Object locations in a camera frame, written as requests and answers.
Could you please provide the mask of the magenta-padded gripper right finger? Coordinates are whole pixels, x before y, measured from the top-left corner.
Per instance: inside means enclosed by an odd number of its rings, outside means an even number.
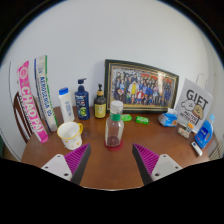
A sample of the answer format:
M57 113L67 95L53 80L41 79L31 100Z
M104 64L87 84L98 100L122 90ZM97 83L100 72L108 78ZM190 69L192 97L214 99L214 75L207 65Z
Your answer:
M135 157L144 185L148 185L149 183L182 169L182 167L167 154L158 155L138 144L133 145L132 153Z

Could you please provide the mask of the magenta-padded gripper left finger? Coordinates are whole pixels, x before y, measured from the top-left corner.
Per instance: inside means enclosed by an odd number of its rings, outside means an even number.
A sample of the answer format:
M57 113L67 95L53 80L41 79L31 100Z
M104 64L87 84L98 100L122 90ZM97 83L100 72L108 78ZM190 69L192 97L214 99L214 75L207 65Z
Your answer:
M56 154L42 169L79 185L90 154L91 145L85 144L66 155Z

